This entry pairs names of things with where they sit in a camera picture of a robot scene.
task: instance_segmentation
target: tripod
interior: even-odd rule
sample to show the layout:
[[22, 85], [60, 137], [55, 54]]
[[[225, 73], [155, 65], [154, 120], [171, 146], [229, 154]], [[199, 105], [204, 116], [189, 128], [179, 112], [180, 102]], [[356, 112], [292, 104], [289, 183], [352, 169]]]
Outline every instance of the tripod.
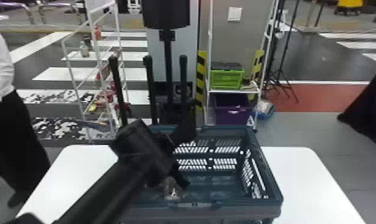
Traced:
[[[280, 18], [281, 18], [281, 15], [282, 15], [282, 11], [284, 9], [284, 5], [285, 5], [285, 1], [281, 2], [280, 6], [279, 6], [278, 17], [277, 17], [277, 19], [274, 20], [273, 26], [275, 26], [277, 24], [278, 29], [279, 29], [279, 24], [281, 22]], [[289, 31], [288, 31], [287, 41], [285, 43], [284, 52], [282, 53], [281, 63], [279, 64], [278, 69], [276, 71], [274, 71], [274, 72], [271, 73], [271, 68], [272, 68], [273, 61], [275, 59], [275, 51], [276, 51], [276, 46], [277, 46], [277, 42], [278, 42], [278, 39], [275, 37], [275, 33], [272, 34], [272, 40], [271, 40], [272, 41], [272, 51], [271, 51], [271, 56], [270, 56], [271, 57], [271, 62], [268, 64], [267, 76], [266, 76], [266, 84], [265, 84], [265, 90], [267, 90], [268, 84], [270, 84], [270, 85], [273, 86], [273, 88], [278, 93], [279, 93], [279, 91], [278, 91], [278, 89], [276, 87], [280, 87], [284, 91], [284, 93], [286, 94], [286, 96], [288, 98], [290, 98], [290, 95], [287, 92], [287, 89], [289, 89], [291, 91], [292, 95], [295, 97], [296, 102], [299, 102], [299, 99], [298, 99], [298, 97], [297, 97], [294, 89], [292, 88], [291, 84], [289, 83], [289, 80], [287, 79], [284, 71], [282, 70], [282, 67], [284, 66], [285, 56], [287, 54], [287, 50], [288, 50], [288, 46], [289, 46], [289, 41], [290, 41], [291, 34], [292, 34], [292, 27], [293, 27], [293, 23], [295, 22], [295, 19], [296, 19], [296, 14], [297, 14], [298, 6], [299, 6], [299, 0], [296, 0], [295, 9], [294, 9], [293, 15], [292, 15], [292, 21], [291, 21], [291, 24], [290, 24], [290, 27], [289, 27]], [[285, 80], [285, 82], [287, 84], [286, 86], [283, 85], [280, 82], [281, 78], [283, 78]]]

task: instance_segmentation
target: person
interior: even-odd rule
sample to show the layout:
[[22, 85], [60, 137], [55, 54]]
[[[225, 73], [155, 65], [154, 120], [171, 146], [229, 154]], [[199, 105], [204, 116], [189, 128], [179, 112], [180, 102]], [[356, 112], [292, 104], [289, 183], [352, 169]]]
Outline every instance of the person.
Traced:
[[24, 203], [50, 166], [13, 78], [14, 65], [0, 34], [0, 177], [15, 190], [9, 207]]

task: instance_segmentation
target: yellow black hazard tape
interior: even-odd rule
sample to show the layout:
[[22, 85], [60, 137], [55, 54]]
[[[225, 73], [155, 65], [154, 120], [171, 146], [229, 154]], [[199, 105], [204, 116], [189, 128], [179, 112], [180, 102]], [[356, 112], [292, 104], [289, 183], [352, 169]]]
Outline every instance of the yellow black hazard tape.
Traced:
[[[260, 86], [260, 80], [262, 77], [261, 71], [263, 67], [264, 50], [257, 50], [254, 53], [253, 67], [251, 69], [251, 75], [253, 80]], [[256, 94], [249, 94], [249, 100], [254, 100]]]
[[203, 111], [203, 101], [205, 93], [204, 79], [206, 78], [206, 51], [198, 51], [197, 53], [197, 72], [196, 72], [196, 111]]

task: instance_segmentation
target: wall outlet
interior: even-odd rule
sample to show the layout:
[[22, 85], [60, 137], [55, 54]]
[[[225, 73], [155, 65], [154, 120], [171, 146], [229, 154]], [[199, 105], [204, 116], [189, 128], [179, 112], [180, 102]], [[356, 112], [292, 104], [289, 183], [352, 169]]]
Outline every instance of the wall outlet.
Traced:
[[241, 18], [242, 18], [242, 8], [230, 7], [228, 9], [228, 21], [241, 21]]

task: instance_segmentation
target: green storage box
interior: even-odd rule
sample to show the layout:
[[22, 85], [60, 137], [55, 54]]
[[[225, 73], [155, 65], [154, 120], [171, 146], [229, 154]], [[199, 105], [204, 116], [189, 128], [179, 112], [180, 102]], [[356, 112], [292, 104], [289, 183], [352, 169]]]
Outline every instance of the green storage box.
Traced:
[[245, 70], [239, 63], [212, 62], [212, 89], [240, 89]]

